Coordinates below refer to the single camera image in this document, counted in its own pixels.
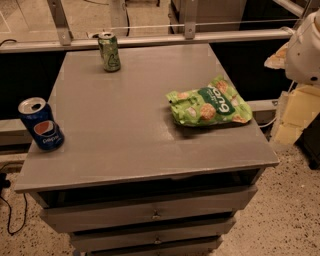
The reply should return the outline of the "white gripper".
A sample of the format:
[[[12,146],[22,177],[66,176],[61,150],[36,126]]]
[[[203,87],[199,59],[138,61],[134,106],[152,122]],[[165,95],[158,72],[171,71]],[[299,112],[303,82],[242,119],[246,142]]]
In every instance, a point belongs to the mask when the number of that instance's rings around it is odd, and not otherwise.
[[[320,113],[320,9],[308,15],[288,44],[266,59],[264,66],[284,69],[298,85],[284,93],[278,104],[272,140],[293,145]]]

